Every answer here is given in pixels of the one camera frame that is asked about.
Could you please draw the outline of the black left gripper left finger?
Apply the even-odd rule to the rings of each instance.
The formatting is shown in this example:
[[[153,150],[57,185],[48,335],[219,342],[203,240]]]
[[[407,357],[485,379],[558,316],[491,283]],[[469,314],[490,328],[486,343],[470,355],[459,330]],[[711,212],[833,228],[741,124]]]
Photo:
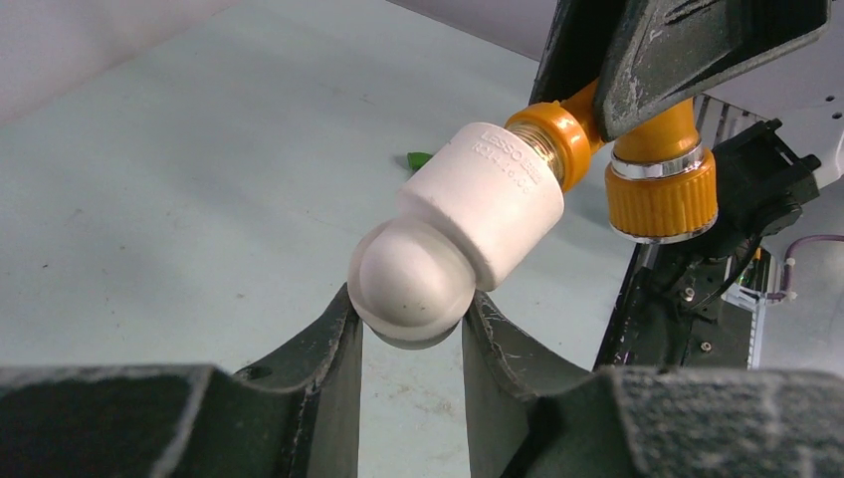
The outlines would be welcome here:
[[[234,372],[211,364],[5,366],[5,477],[354,477],[362,323],[340,289]]]

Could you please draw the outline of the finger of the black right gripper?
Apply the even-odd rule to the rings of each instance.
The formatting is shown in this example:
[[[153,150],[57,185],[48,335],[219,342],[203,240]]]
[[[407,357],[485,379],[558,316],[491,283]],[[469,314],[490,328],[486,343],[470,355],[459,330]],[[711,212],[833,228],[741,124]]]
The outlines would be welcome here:
[[[558,1],[529,103],[563,101],[597,80],[599,103],[621,88],[633,53],[631,1]]]
[[[626,2],[593,99],[602,136],[817,41],[831,12],[827,0]]]

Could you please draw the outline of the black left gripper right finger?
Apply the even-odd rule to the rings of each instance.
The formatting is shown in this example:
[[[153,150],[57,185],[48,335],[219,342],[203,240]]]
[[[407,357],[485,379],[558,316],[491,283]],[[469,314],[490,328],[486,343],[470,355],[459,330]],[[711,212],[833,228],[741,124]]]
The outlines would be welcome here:
[[[839,477],[843,381],[805,370],[585,370],[477,293],[463,323],[474,477]]]

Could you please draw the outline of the orange water faucet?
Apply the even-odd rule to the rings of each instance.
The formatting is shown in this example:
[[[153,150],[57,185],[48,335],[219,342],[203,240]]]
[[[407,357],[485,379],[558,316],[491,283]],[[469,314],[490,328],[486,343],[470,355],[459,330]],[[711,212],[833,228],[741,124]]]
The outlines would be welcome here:
[[[563,102],[536,103],[505,128],[536,149],[562,191],[585,177],[592,156],[609,143],[592,109],[591,82]],[[719,214],[716,161],[685,100],[613,140],[604,182],[609,222],[643,244],[672,244],[710,230]]]

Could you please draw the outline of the green water faucet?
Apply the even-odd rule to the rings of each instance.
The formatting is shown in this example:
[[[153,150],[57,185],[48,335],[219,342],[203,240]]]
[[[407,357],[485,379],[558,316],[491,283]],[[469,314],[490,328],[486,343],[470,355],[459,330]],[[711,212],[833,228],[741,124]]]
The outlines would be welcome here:
[[[422,151],[410,151],[405,155],[405,162],[411,172],[421,169],[431,158],[432,153]]]

